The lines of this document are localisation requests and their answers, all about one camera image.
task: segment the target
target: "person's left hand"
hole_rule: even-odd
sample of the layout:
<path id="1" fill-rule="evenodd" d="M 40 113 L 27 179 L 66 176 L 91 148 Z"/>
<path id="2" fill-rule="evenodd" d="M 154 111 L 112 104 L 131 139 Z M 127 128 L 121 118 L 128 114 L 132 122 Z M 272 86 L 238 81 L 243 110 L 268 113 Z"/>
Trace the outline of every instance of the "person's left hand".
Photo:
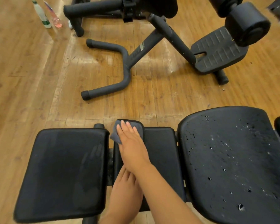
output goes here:
<path id="1" fill-rule="evenodd" d="M 113 185 L 106 217 L 112 217 L 114 223 L 129 224 L 138 214 L 142 200 L 135 175 L 123 166 Z"/>

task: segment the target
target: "microfiber towel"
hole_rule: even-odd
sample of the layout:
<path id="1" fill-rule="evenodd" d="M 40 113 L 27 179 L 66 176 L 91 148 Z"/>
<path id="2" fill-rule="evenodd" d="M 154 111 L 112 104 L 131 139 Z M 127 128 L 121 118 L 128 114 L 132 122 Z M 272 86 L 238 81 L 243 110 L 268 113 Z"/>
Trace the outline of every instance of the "microfiber towel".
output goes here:
<path id="1" fill-rule="evenodd" d="M 132 127 L 136 127 L 136 129 L 138 130 L 138 133 L 139 133 L 140 137 L 143 139 L 143 125 L 142 125 L 142 123 L 140 123 L 140 122 L 134 122 L 134 121 L 132 121 L 132 120 L 125 120 L 125 119 L 124 119 L 124 122 L 127 122 L 127 121 L 131 124 Z M 118 144 L 121 144 L 121 141 L 120 141 L 120 138 L 119 138 L 119 136 L 118 136 L 118 134 L 117 134 L 116 126 L 117 126 L 118 124 L 121 125 L 120 122 L 121 122 L 120 119 L 116 120 L 115 125 L 113 126 L 113 129 L 112 129 L 113 132 L 112 132 L 112 134 L 111 134 L 111 136 L 110 136 L 110 138 L 111 138 L 113 141 L 117 142 Z"/>

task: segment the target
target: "gray cloth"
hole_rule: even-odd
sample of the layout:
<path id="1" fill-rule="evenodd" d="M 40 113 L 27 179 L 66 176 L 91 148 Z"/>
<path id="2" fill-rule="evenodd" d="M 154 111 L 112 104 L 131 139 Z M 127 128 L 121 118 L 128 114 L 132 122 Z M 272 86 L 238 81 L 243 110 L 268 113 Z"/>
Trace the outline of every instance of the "gray cloth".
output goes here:
<path id="1" fill-rule="evenodd" d="M 115 125 L 113 126 L 113 129 L 112 129 L 113 132 L 110 136 L 110 139 L 117 142 L 118 144 L 121 144 L 121 141 L 120 141 L 120 138 L 117 134 L 116 126 L 117 126 L 117 124 L 121 125 L 120 122 L 121 122 L 121 120 L 116 120 Z M 143 139 L 142 124 L 137 123 L 137 122 L 132 122 L 132 121 L 129 121 L 129 123 L 131 124 L 132 127 L 136 127 L 136 129 L 138 130 L 138 133 L 140 134 L 140 137 Z"/>

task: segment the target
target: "white bottle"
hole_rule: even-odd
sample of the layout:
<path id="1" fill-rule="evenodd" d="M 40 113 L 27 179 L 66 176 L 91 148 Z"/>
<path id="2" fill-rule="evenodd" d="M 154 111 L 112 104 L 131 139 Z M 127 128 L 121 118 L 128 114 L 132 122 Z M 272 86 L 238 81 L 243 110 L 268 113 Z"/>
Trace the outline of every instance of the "white bottle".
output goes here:
<path id="1" fill-rule="evenodd" d="M 50 21 L 48 20 L 47 16 L 45 15 L 45 12 L 43 11 L 43 9 L 36 2 L 36 0 L 33 0 L 32 2 L 34 4 L 34 9 L 35 9 L 36 13 L 38 14 L 39 18 L 41 19 L 41 21 L 43 22 L 43 25 L 45 26 L 45 28 L 51 28 L 52 25 L 51 25 Z"/>

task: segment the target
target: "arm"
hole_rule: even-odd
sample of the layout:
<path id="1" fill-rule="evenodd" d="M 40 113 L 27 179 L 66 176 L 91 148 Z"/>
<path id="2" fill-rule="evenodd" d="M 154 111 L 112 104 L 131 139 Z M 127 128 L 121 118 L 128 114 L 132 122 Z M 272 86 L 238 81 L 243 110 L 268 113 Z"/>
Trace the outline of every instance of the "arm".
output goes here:
<path id="1" fill-rule="evenodd" d="M 119 146 L 125 167 L 136 176 L 156 223 L 202 224 L 199 218 L 170 187 L 150 163 L 147 149 L 137 129 L 129 122 L 121 122 L 117 132 L 122 142 Z"/>

